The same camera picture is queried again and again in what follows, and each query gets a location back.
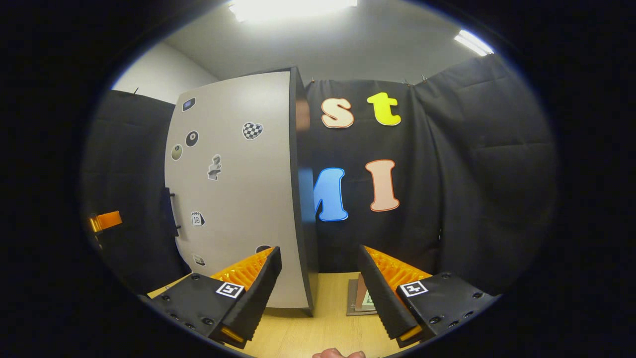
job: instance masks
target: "wooden table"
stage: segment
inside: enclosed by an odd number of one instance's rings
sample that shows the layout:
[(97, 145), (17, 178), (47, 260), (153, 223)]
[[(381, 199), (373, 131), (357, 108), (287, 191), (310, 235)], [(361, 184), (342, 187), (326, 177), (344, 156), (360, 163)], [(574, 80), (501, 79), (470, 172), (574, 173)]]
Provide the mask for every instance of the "wooden table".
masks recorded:
[[(245, 349), (226, 346), (259, 358), (311, 358), (333, 347), (345, 356), (362, 350), (374, 358), (407, 349), (389, 339), (378, 315), (347, 316), (347, 285), (357, 277), (358, 273), (318, 274), (314, 317), (300, 310), (266, 308)], [(165, 290), (162, 287), (148, 295), (152, 298)]]

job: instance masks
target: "ceiling light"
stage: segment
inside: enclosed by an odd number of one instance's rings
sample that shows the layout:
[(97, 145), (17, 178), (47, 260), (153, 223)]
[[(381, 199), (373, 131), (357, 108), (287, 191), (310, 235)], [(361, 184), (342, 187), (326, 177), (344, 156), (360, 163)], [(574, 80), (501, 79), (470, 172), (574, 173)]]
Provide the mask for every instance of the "ceiling light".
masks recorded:
[(455, 41), (475, 51), (479, 56), (495, 53), (485, 42), (466, 30), (459, 31), (459, 35), (455, 36)]
[(229, 9), (239, 22), (323, 15), (357, 6), (357, 0), (234, 0)]

